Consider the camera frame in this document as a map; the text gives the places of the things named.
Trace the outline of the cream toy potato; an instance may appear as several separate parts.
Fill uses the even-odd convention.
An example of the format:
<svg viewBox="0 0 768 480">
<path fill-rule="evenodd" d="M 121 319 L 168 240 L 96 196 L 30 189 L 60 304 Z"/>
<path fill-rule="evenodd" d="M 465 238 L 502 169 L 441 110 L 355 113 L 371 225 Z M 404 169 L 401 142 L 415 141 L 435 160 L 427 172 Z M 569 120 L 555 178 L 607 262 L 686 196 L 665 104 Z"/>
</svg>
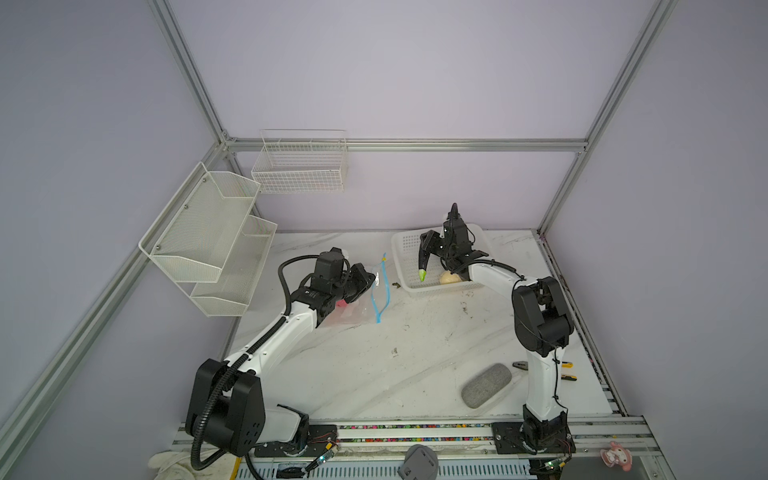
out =
<svg viewBox="0 0 768 480">
<path fill-rule="evenodd" d="M 456 273 L 451 273 L 449 271 L 444 271 L 439 276 L 439 284 L 440 285 L 449 285 L 449 284 L 456 284 L 462 282 L 462 278 L 460 275 Z"/>
</svg>

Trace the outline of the dark purple toy eggplant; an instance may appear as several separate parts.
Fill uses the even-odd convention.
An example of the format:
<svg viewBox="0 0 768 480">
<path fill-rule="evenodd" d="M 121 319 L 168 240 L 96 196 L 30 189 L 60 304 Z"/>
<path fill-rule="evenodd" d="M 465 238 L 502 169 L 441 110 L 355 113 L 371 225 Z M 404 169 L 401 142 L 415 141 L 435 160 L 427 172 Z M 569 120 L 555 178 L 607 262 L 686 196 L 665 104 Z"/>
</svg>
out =
<svg viewBox="0 0 768 480">
<path fill-rule="evenodd" d="M 418 252 L 418 275 L 419 281 L 424 282 L 426 279 L 427 268 L 429 258 L 431 256 L 431 247 L 426 243 L 421 243 Z"/>
</svg>

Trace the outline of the clear zip bag blue zipper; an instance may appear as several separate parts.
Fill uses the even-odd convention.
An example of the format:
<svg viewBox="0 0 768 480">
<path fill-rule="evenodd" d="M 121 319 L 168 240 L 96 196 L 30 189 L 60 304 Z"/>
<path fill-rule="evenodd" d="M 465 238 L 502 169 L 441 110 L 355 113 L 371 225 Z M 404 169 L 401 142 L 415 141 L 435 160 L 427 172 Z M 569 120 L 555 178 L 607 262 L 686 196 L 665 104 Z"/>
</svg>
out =
<svg viewBox="0 0 768 480">
<path fill-rule="evenodd" d="M 391 282 L 387 271 L 388 255 L 378 263 L 366 264 L 365 270 L 374 275 L 373 284 L 346 308 L 335 310 L 321 323 L 321 328 L 381 324 L 391 302 Z"/>
</svg>

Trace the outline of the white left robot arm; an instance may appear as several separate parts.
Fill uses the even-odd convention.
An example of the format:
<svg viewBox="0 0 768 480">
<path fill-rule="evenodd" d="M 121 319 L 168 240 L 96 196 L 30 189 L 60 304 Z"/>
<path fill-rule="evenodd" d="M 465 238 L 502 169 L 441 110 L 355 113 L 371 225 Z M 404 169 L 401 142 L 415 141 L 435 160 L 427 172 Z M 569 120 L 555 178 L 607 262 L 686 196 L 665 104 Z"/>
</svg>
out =
<svg viewBox="0 0 768 480">
<path fill-rule="evenodd" d="M 195 471 L 226 455 L 246 457 L 263 445 L 276 444 L 293 454 L 307 447 L 308 415 L 284 404 L 268 406 L 263 381 L 338 303 L 355 303 L 377 279 L 337 247 L 290 258 L 278 266 L 277 277 L 283 311 L 236 353 L 208 359 L 196 371 L 185 421 Z"/>
</svg>

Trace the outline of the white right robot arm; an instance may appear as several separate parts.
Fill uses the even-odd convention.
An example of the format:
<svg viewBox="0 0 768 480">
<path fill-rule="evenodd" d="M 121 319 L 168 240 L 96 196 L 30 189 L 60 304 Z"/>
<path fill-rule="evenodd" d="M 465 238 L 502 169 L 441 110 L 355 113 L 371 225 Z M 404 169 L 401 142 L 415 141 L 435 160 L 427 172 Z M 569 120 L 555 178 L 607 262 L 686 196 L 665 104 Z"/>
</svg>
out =
<svg viewBox="0 0 768 480">
<path fill-rule="evenodd" d="M 442 229 L 428 230 L 419 240 L 420 280 L 426 278 L 429 261 L 435 257 L 446 272 L 510 301 L 516 338 L 527 351 L 528 394 L 523 405 L 521 447 L 532 454 L 560 446 L 570 451 L 568 408 L 560 400 L 559 390 L 562 356 L 575 323 L 561 284 L 552 276 L 531 280 L 475 248 L 474 232 L 456 203 Z"/>
</svg>

